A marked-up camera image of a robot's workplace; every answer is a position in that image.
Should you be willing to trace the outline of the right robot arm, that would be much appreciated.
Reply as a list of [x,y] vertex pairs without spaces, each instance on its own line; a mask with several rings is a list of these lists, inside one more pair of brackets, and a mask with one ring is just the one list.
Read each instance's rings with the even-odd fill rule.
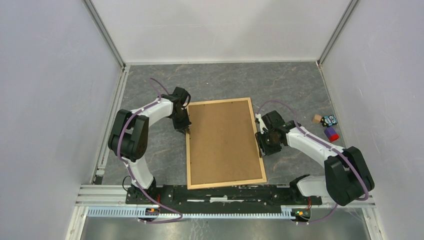
[[309,197],[329,197],[339,206],[365,201],[375,182],[362,152],[355,146],[342,147],[309,132],[298,122],[285,121],[275,110],[256,114],[255,134],[261,156],[279,153],[283,147],[296,149],[324,170],[322,176],[304,175],[291,182],[289,199],[302,204]]

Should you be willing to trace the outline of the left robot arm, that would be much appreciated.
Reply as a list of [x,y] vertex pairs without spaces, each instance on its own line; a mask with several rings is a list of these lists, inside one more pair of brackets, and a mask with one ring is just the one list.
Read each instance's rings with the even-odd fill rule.
[[172,120],[177,132],[188,134],[190,125],[187,107],[191,95],[176,87],[172,94],[159,95],[153,102],[133,110],[120,109],[108,138],[108,148],[124,163],[132,185],[139,188],[138,197],[145,204],[153,203],[157,190],[156,182],[144,157],[148,147],[149,129],[161,119]]

